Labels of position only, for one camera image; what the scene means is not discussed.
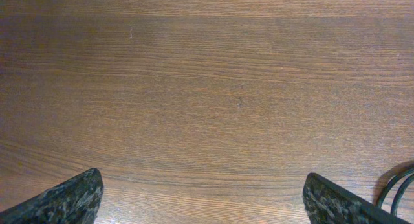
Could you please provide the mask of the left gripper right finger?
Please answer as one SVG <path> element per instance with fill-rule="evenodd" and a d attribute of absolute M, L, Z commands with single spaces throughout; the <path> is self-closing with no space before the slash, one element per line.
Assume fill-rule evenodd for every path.
<path fill-rule="evenodd" d="M 317 173 L 309 173 L 303 203 L 311 224 L 408 224 Z"/>

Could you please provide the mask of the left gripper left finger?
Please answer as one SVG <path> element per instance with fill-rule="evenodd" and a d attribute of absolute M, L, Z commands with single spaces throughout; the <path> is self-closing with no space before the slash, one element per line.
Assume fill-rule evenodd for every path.
<path fill-rule="evenodd" d="M 1 223 L 94 223 L 103 194 L 101 173 L 91 168 L 2 211 Z"/>

